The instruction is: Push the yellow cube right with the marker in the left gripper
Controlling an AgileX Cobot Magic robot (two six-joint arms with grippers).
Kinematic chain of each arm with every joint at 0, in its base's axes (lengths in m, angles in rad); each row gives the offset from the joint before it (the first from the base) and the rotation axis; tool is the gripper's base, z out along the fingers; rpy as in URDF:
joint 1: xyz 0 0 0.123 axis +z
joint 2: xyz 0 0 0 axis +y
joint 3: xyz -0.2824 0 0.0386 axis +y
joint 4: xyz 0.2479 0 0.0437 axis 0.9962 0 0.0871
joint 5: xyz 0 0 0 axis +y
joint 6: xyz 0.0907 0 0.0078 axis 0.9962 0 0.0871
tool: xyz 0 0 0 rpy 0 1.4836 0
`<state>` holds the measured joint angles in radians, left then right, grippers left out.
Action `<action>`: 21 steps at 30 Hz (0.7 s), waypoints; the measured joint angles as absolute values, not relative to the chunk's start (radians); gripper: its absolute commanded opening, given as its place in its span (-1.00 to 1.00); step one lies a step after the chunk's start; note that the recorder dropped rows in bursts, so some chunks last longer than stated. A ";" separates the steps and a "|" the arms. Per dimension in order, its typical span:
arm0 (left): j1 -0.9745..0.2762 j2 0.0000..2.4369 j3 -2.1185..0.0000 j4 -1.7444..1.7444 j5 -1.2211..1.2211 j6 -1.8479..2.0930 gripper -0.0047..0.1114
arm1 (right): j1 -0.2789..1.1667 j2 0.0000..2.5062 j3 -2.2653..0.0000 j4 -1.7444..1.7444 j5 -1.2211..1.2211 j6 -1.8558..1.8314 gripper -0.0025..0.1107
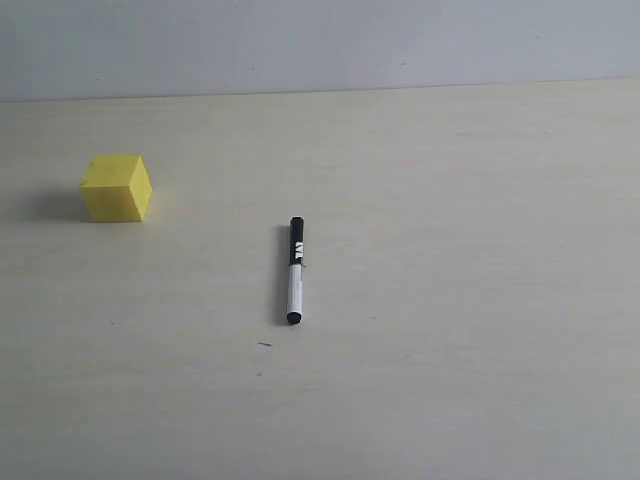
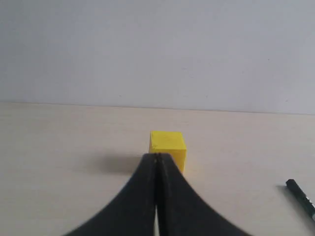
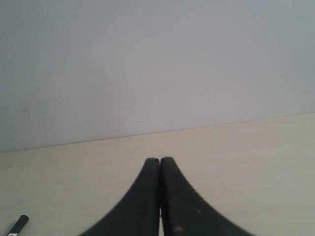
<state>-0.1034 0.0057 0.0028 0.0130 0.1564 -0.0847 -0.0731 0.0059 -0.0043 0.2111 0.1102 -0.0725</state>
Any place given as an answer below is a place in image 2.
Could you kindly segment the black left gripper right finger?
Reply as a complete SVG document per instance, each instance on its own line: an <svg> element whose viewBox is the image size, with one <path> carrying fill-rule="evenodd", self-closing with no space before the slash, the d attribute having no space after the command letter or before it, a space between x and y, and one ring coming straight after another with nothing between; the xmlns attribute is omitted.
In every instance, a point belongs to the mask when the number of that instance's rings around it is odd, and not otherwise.
<svg viewBox="0 0 315 236"><path fill-rule="evenodd" d="M157 217L161 236L249 235L211 208L167 153L157 155Z"/></svg>

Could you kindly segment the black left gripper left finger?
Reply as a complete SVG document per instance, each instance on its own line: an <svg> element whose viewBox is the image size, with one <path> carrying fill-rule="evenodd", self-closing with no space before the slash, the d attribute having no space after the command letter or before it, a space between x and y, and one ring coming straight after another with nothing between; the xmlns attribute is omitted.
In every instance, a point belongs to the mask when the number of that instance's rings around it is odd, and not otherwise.
<svg viewBox="0 0 315 236"><path fill-rule="evenodd" d="M153 236L155 233L156 157L144 154L135 172L99 213L68 236Z"/></svg>

